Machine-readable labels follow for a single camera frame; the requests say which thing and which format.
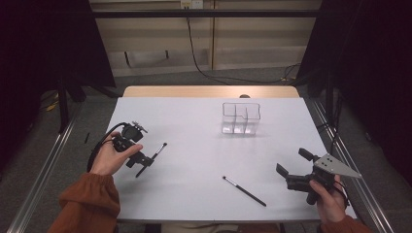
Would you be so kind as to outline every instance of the clear plastic organizer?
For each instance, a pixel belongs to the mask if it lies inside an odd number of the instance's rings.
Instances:
[[[259,121],[260,104],[223,103],[223,133],[256,134]]]

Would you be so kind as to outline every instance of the floor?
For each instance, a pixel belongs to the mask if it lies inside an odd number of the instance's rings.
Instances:
[[[300,62],[297,59],[302,49],[291,51],[290,54],[286,50],[230,50],[229,53],[219,68],[220,71],[210,71],[207,65],[208,54],[204,50],[197,50],[195,55],[199,68],[207,71],[208,74],[218,73],[220,75],[235,75],[244,79],[263,79],[280,81],[276,84],[287,84],[292,80],[298,69],[298,66],[289,67],[292,71],[288,73],[288,66]],[[279,57],[271,57],[271,55],[282,54]],[[211,80],[205,80],[193,66],[191,51],[169,51],[169,58],[166,56],[166,51],[154,52],[128,52],[129,65],[127,65],[124,52],[109,53],[108,57],[115,74],[116,82],[119,84],[117,91],[121,92],[126,86],[131,84],[219,84]],[[245,84],[243,82],[234,82],[234,84]],[[75,127],[67,140],[67,146],[62,153],[60,159],[54,165],[54,171],[64,171],[56,176],[44,180],[43,183],[55,183],[53,186],[46,188],[37,193],[40,198],[34,204],[32,212],[24,210],[23,214],[29,215],[29,220],[20,224],[16,224],[18,231],[11,232],[44,232],[52,221],[52,217],[58,214],[58,206],[56,198],[48,198],[58,196],[60,190],[64,189],[69,183],[77,178],[77,173],[83,170],[86,157],[82,157],[76,162],[65,162],[73,159],[74,151],[82,151],[88,154],[90,144],[84,143],[79,146],[79,142],[83,142],[86,137],[86,132],[96,132],[96,135],[90,135],[90,142],[97,140],[98,135],[104,133],[96,131],[97,122],[106,122],[110,118],[107,111],[116,106],[116,100],[102,96],[96,91],[85,88],[87,100],[83,104],[73,103],[69,100],[69,108],[71,110],[78,109],[79,120],[81,126]],[[298,88],[299,94],[305,96],[305,88]],[[314,116],[317,125],[322,121],[315,118],[316,108],[312,106],[312,100],[307,98],[308,108]],[[42,104],[48,106],[51,99],[46,100]],[[375,232],[410,232],[410,219],[412,219],[412,188],[402,179],[402,177],[388,164],[378,145],[373,144],[365,137],[366,129],[360,122],[357,121],[356,115],[351,112],[349,106],[344,105],[341,116],[340,135],[348,151],[354,157],[355,163],[367,180],[367,187],[383,210],[384,216],[390,223],[388,228],[373,228]],[[38,174],[42,171],[45,161],[51,155],[53,143],[58,140],[57,136],[59,128],[59,112],[58,106],[51,111],[42,111],[35,119],[31,131],[27,133],[27,139],[18,149],[17,155],[11,162],[8,169],[3,173],[3,179],[0,183],[0,232],[6,232],[11,224],[16,223],[16,216],[21,210],[24,201],[30,194],[33,184],[36,183]],[[321,132],[321,136],[326,147],[329,147],[330,139],[327,132]],[[359,207],[361,216],[369,216],[368,210],[360,197],[354,197],[354,205]],[[365,222],[373,225],[376,220],[373,217],[365,217]],[[316,224],[299,223],[286,224],[287,232],[315,232]],[[120,232],[141,232],[142,225],[139,224],[121,224]]]

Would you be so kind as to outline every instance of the gray floor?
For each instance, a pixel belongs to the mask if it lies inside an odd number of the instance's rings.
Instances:
[[[284,77],[285,67],[221,70],[208,72],[208,74],[273,82]],[[290,77],[294,75],[295,70],[290,73]],[[224,80],[230,84],[253,84]],[[127,86],[133,84],[221,84],[207,79],[195,71],[117,77],[116,82],[118,87],[112,88],[112,90],[118,93],[122,93]],[[85,170],[90,150],[104,134],[107,127],[111,113],[116,106],[116,99],[110,99],[88,87],[85,87],[85,92],[87,93],[87,99],[84,103],[73,103],[69,100],[71,113],[75,109],[80,109],[79,116],[60,157],[55,163],[51,176],[47,180],[46,187],[40,195],[38,204],[35,206],[33,213],[29,213],[31,215],[30,220],[21,227],[25,229],[25,232],[45,232],[48,229],[59,212],[58,194]],[[315,123],[317,125],[321,124],[313,108],[313,100],[307,97],[306,86],[300,86],[298,92],[307,101],[308,109]],[[17,214],[18,208],[21,207],[31,186],[35,183],[57,138],[58,128],[58,107],[50,112],[42,111],[39,113],[24,143],[4,171],[3,180],[0,183],[0,232],[7,231]],[[351,112],[350,107],[345,104],[339,128],[341,138],[382,207],[394,232],[410,232],[409,221],[412,219],[411,186],[388,164],[379,146],[366,139],[364,136],[366,130]],[[89,133],[89,137],[85,143],[87,133]],[[321,137],[328,149],[330,139],[325,131],[321,132]],[[361,198],[358,197],[355,188],[350,185],[350,182],[348,184],[349,194],[360,218],[374,232],[378,232],[368,209],[364,206]],[[317,224],[318,222],[287,223],[286,230],[287,232],[315,232]],[[141,230],[141,225],[120,225],[120,232],[141,232]]]
[[[219,49],[212,62],[207,50],[194,49],[197,64],[201,70],[286,67],[300,62],[306,47],[273,47],[261,49]],[[191,50],[128,51],[108,53],[115,77],[143,76],[196,71]]]

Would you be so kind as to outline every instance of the black curtain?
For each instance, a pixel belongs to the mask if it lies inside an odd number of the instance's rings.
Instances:
[[[328,69],[334,86],[409,183],[411,7],[405,0],[324,0],[321,10],[335,12],[335,17],[317,18],[297,77],[305,79],[312,96],[318,96],[326,76],[307,74],[316,67]]]
[[[64,78],[72,86],[115,86],[87,0],[0,2],[0,170],[40,106]]]

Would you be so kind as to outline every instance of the orange sleeve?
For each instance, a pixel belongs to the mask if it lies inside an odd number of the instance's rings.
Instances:
[[[367,226],[350,216],[345,216],[338,222],[322,224],[321,229],[323,233],[372,233]]]
[[[120,201],[112,176],[83,174],[60,194],[59,204],[48,232],[114,232]]]

